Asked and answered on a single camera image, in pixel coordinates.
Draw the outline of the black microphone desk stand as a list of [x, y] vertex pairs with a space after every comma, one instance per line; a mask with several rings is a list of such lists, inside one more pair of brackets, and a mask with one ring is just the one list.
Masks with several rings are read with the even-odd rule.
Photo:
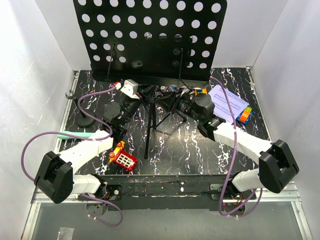
[[77, 124], [78, 127], [87, 128], [92, 126], [95, 123], [95, 120], [93, 118], [87, 116], [80, 110], [78, 106], [78, 98], [75, 96], [74, 91], [70, 89], [69, 93], [65, 94], [65, 97], [68, 100], [72, 100], [78, 109], [78, 113], [75, 114], [75, 123]]

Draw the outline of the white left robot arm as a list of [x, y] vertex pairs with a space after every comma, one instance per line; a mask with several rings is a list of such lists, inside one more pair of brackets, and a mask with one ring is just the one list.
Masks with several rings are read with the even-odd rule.
[[122, 104], [111, 102], [106, 106], [103, 119], [105, 127], [93, 133], [91, 137], [81, 137], [81, 143], [68, 150], [46, 153], [42, 159], [33, 182], [54, 203], [59, 204], [72, 194], [89, 194], [95, 200], [106, 196], [107, 185], [98, 177], [87, 174], [77, 175], [76, 172], [100, 153], [122, 146], [122, 139], [127, 130], [126, 125], [143, 102], [151, 101], [155, 86], [143, 85], [133, 93], [128, 87], [114, 84], [125, 95]]

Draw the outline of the mint green toy microphone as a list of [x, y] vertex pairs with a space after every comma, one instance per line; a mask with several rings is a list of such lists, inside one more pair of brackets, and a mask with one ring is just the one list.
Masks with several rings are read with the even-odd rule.
[[72, 132], [72, 131], [60, 131], [57, 135], [58, 139], [69, 140], [69, 139], [84, 139], [90, 138], [94, 133], [93, 132]]

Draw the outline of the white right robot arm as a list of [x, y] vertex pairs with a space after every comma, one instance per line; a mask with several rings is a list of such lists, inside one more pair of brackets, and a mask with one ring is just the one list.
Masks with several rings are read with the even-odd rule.
[[242, 131], [214, 114], [214, 103], [205, 93], [190, 98], [187, 92], [173, 94], [170, 110], [178, 110], [197, 122], [197, 129], [206, 138], [219, 142], [253, 160], [258, 168], [241, 171], [228, 177], [226, 192], [237, 199], [244, 192], [266, 188], [279, 194], [300, 169], [283, 140], [271, 142]]

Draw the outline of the black music stand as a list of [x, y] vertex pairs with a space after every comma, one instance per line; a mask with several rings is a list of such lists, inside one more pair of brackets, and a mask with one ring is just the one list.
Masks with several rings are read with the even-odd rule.
[[225, 19], [225, 0], [75, 0], [97, 81], [202, 89]]

